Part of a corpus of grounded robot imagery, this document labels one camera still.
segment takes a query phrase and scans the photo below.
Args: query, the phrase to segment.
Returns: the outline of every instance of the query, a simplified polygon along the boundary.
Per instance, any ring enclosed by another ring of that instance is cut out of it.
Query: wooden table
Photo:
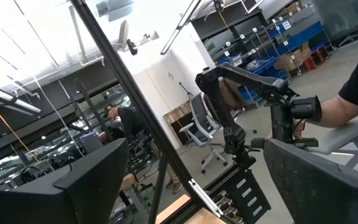
[[[178,200],[174,201],[168,208],[157,215],[157,219],[155,221],[156,224],[162,223],[166,218],[168,218],[173,212],[178,210],[183,204],[185,204],[189,200],[189,196],[182,195]],[[214,216],[207,209],[202,208],[196,214],[194,214],[189,220],[185,222],[186,224],[225,224],[218,217]]]

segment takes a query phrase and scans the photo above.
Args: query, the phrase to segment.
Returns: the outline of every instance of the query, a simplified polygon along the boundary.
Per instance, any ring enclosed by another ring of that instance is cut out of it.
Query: gray floor
[[[333,53],[333,56],[320,67],[312,72],[308,72],[301,77],[296,77],[291,80],[291,87],[299,93],[301,96],[313,96],[318,95],[320,100],[327,100],[333,97],[342,85],[349,78],[353,68],[358,61],[358,42],[351,45],[347,45],[337,52]],[[267,136],[270,132],[270,114],[268,108],[259,108],[257,110],[248,111],[240,115],[237,120],[244,128],[255,128],[258,130],[259,136]],[[319,138],[328,129],[319,128],[311,124],[306,125],[304,131],[305,137],[316,137]],[[214,142],[223,142],[221,133],[214,135]],[[347,149],[355,149],[354,146],[347,146]],[[187,169],[190,171],[193,178],[204,187],[221,174],[227,167],[224,167],[221,162],[213,161],[206,169],[206,173],[202,174],[201,170],[201,158],[209,152],[208,148],[199,149],[192,147],[191,149],[179,149],[178,153],[185,163]],[[291,216],[278,194],[272,179],[270,178],[267,166],[262,157],[261,153],[253,152],[257,162],[251,167],[254,175],[260,184],[262,190],[266,194],[272,209],[267,212],[260,220],[259,224],[288,224],[292,223]],[[231,157],[228,155],[224,156],[229,165],[232,164]],[[328,159],[338,163],[345,163],[349,160],[347,156],[332,155]],[[155,183],[157,179],[157,173],[146,179],[145,183]],[[165,183],[168,182],[168,176],[165,178]],[[162,192],[162,199],[160,202],[160,211],[169,206],[178,197],[185,194],[186,192],[182,189],[181,192],[173,195],[170,190]]]

